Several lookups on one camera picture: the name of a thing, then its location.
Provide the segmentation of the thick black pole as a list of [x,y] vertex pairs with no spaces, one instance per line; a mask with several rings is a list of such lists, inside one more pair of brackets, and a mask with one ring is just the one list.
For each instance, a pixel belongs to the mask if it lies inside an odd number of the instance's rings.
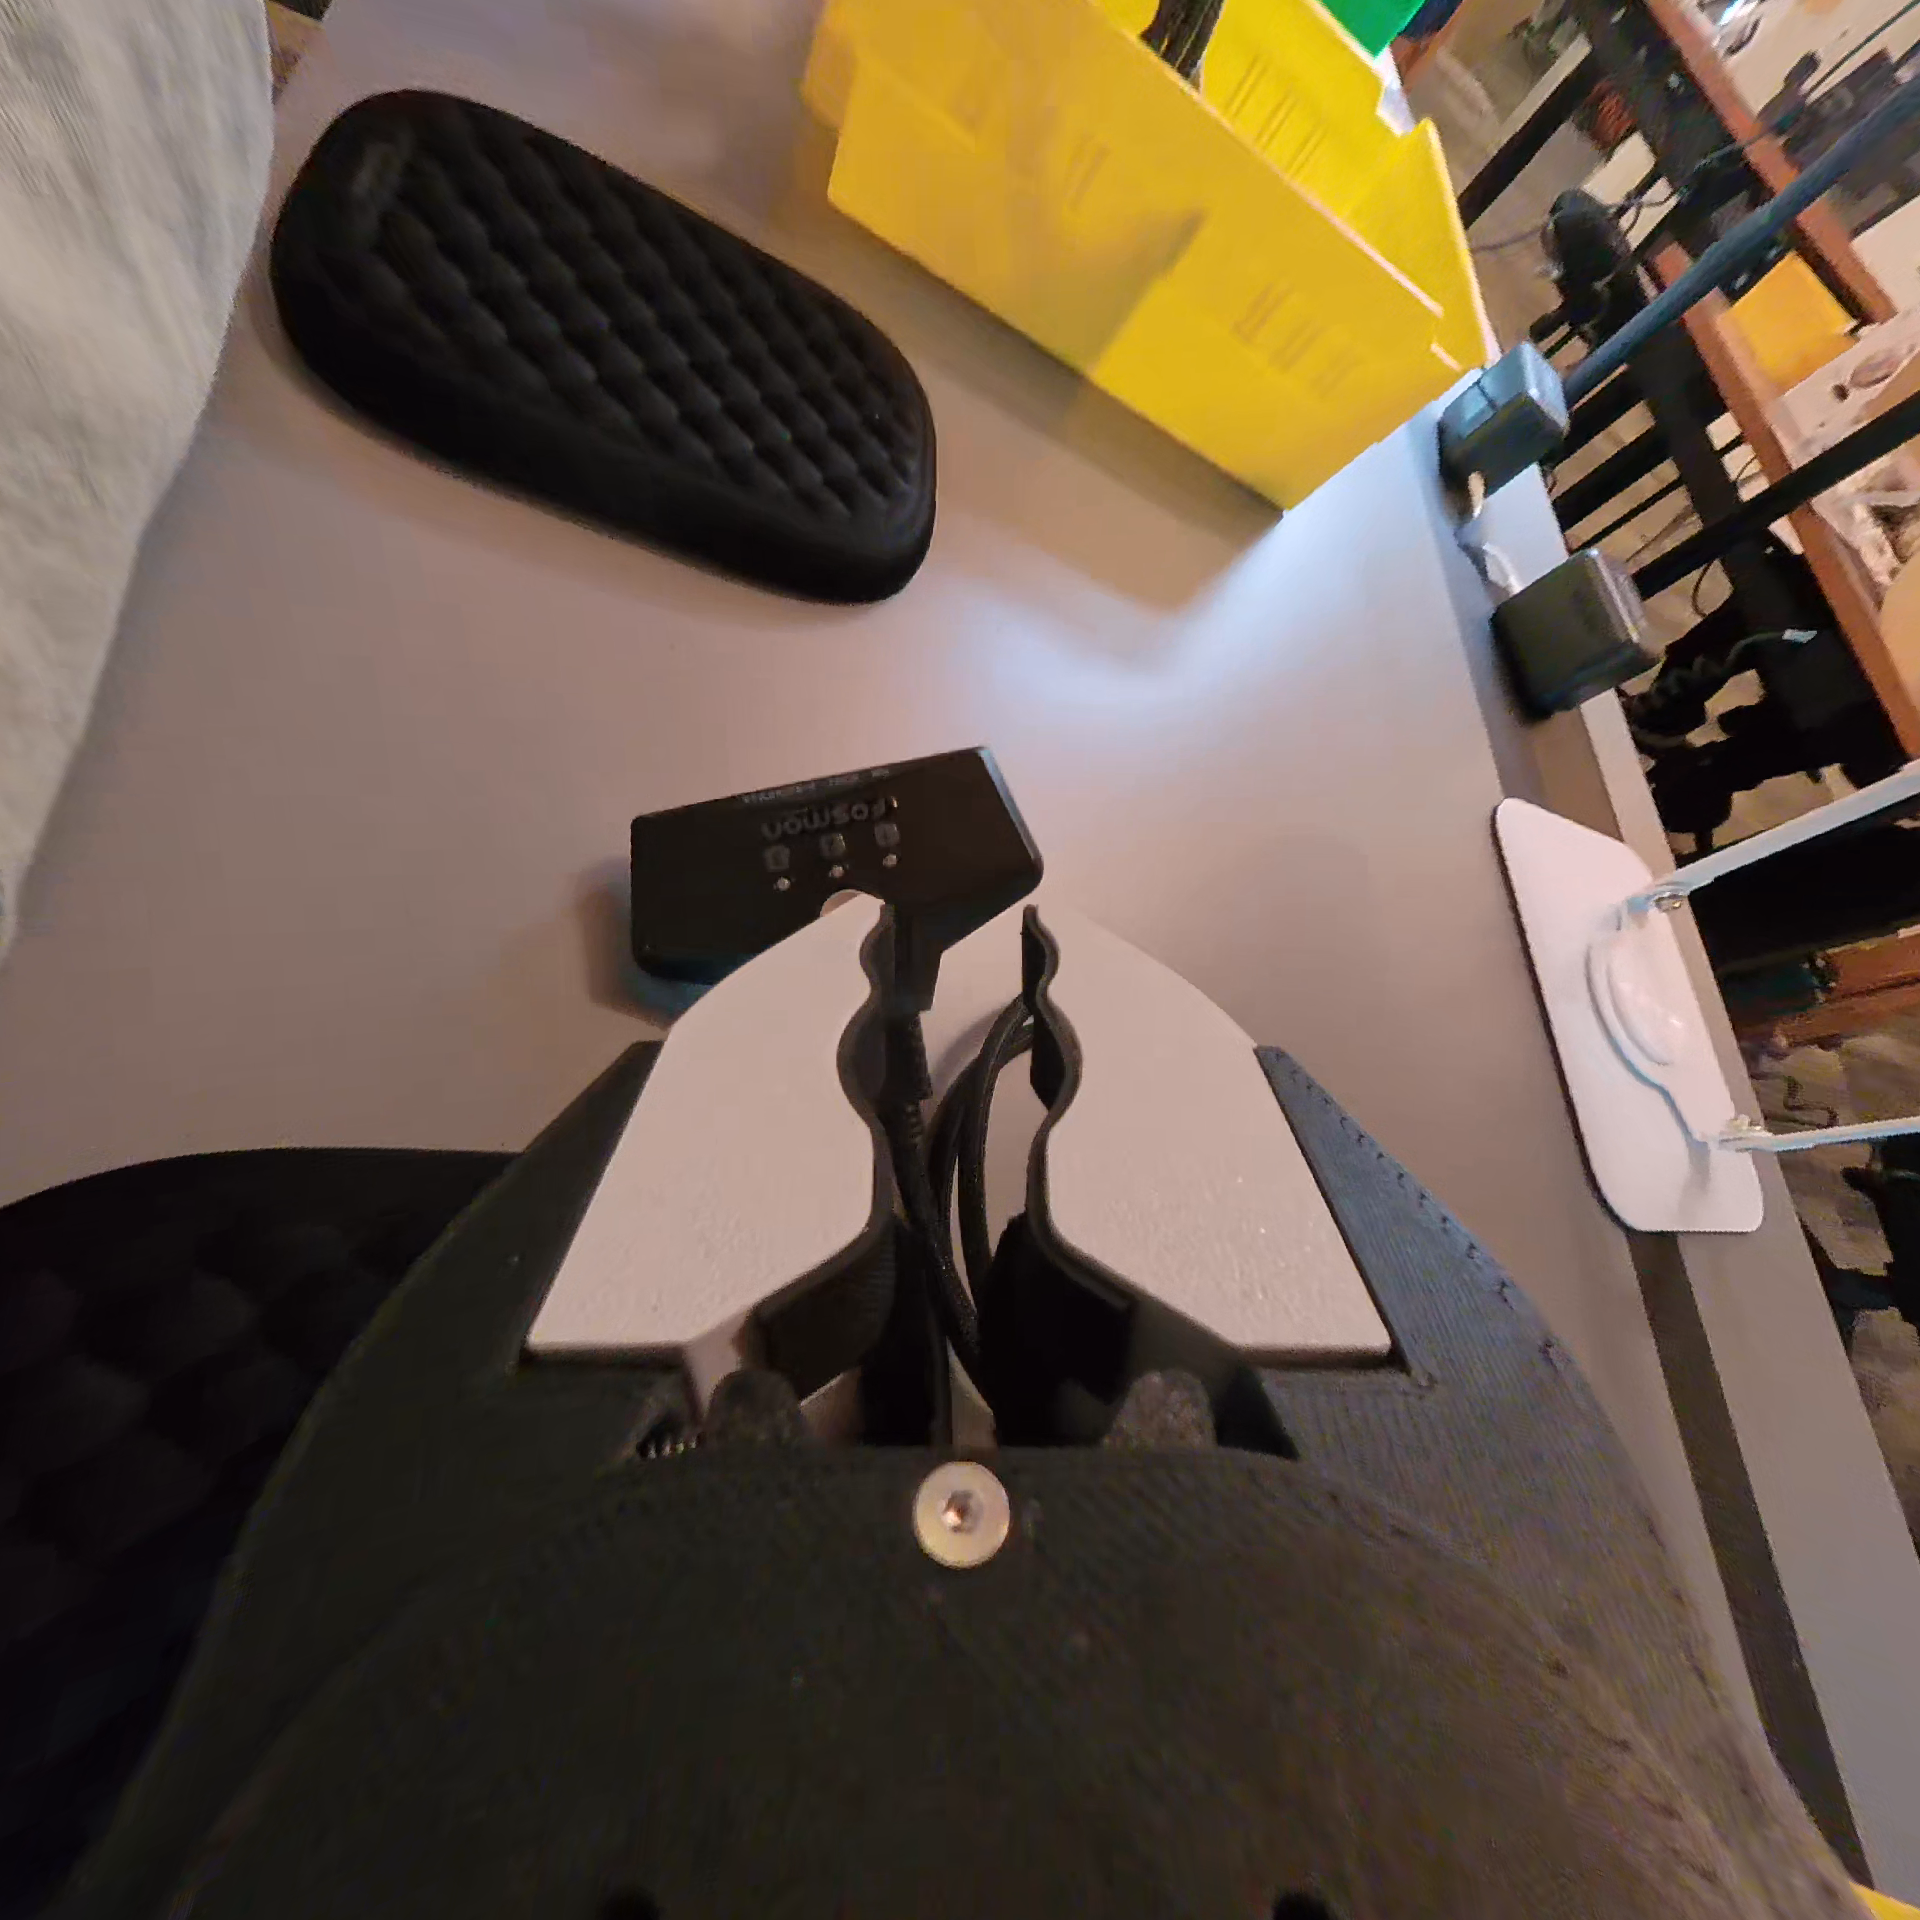
[[[1797,162],[1787,125],[1811,106],[1832,110],[1835,138],[1811,159]],[[1745,294],[1790,250],[1809,261],[1832,296],[1856,320],[1885,320],[1893,314],[1888,288],[1865,267],[1850,230],[1832,218],[1827,202],[1864,162],[1883,156],[1885,146],[1904,144],[1915,130],[1915,114],[1918,77],[1912,59],[1896,66],[1893,83],[1867,102],[1856,102],[1844,83],[1829,80],[1824,90],[1797,98],[1784,122],[1762,114],[1754,130],[1739,133],[1728,154],[1768,188],[1768,199],[1704,253],[1688,258],[1680,275],[1638,315],[1564,375],[1565,404],[1577,407],[1592,397],[1710,294]]]

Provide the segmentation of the small dark cube box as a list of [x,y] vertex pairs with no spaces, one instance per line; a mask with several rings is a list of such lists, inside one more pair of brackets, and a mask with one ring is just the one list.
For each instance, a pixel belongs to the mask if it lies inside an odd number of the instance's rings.
[[1523,340],[1453,396],[1437,421],[1437,463],[1458,491],[1496,494],[1548,461],[1568,436],[1561,375]]

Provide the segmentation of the long wooden workbench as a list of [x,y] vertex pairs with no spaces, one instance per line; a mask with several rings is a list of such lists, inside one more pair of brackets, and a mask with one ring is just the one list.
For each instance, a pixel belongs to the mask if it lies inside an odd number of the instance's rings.
[[[1738,144],[1741,167],[1762,183],[1769,199],[1813,178],[1798,167],[1781,138],[1762,122],[1728,62],[1715,45],[1713,28],[1693,5],[1648,2],[1650,24],[1662,35],[1692,90],[1713,110],[1724,133]],[[1806,278],[1820,282],[1835,307],[1851,315],[1856,330],[1896,322],[1897,307],[1878,276],[1864,262],[1840,218],[1829,205],[1829,190],[1797,210],[1786,224],[1786,245],[1806,264]],[[1781,381],[1787,351],[1809,351],[1816,339],[1813,309],[1764,302],[1762,315],[1798,320],[1798,330],[1777,327],[1748,332],[1746,300],[1708,293],[1684,314],[1688,339],[1708,371],[1715,390],[1734,421],[1741,443],[1754,452],[1769,491],[1804,483],[1813,474],[1813,451],[1787,419],[1792,381]],[[1915,639],[1888,639],[1881,621],[1881,587],[1843,531],[1817,508],[1835,480],[1817,485],[1794,503],[1771,503],[1764,531],[1792,531],[1813,571],[1832,619],[1856,660],[1870,700],[1897,736],[1906,756],[1918,744],[1918,676]]]

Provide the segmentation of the black rectangular box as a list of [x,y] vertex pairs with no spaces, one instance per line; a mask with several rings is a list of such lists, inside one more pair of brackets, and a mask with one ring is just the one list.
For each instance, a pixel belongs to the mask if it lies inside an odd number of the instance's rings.
[[1586,546],[1493,610],[1496,654],[1530,723],[1645,676],[1659,662],[1625,567]]

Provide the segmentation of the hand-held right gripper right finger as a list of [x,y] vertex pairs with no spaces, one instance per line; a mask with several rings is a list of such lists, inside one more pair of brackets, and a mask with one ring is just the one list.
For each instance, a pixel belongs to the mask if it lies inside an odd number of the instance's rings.
[[1189,978],[1058,906],[1025,911],[1027,1226],[1148,1335],[1266,1365],[1377,1365],[1395,1338],[1256,1039]]

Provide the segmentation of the black quilted pad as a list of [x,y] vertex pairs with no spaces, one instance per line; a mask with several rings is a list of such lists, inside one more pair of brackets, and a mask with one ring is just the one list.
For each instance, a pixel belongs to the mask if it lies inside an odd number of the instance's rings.
[[336,1362],[512,1155],[254,1147],[2,1213],[2,1916],[138,1773]]
[[510,112],[350,106],[280,205],[305,371],[413,452],[745,584],[870,605],[921,568],[937,435],[853,303]]

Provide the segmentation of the thin black light stand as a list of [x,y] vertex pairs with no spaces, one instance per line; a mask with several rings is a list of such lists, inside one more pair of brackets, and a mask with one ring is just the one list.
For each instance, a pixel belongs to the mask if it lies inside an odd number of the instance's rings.
[[1666,592],[1689,573],[1726,560],[1728,552],[1761,538],[1774,520],[1811,504],[1864,469],[1883,461],[1915,435],[1918,392],[1912,392],[1883,413],[1860,423],[1832,448],[1820,451],[1811,461],[1790,469],[1781,483],[1741,498],[1728,516],[1708,524],[1658,560],[1638,567],[1629,576],[1633,584],[1642,596]]

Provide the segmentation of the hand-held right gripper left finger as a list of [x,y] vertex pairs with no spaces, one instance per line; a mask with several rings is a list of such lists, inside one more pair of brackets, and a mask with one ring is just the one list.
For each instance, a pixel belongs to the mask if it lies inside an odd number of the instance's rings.
[[525,1350],[662,1360],[709,1404],[739,1368],[801,1398],[851,1375],[893,1303],[893,1200],[857,1045],[880,901],[853,895],[667,1031]]

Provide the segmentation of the black hdmi switch box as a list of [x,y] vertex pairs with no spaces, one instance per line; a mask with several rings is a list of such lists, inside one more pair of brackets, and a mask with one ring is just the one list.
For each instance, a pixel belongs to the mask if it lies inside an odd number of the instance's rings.
[[924,1014],[948,948],[1030,895],[1044,862],[985,748],[893,758],[798,784],[643,814],[632,824],[632,950],[648,976],[709,988],[820,917],[841,894],[880,901],[876,1091],[897,1197],[897,1291],[861,1400],[883,1443],[954,1437],[954,1367],[979,1367],[952,1202],[928,1144]]

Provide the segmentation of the yellow storage bin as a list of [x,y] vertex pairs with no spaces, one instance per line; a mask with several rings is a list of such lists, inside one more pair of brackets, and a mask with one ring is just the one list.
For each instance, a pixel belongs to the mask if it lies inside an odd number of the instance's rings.
[[1844,354],[1856,318],[1794,252],[1784,253],[1728,303],[1726,327],[1739,339],[1764,381],[1790,390]]

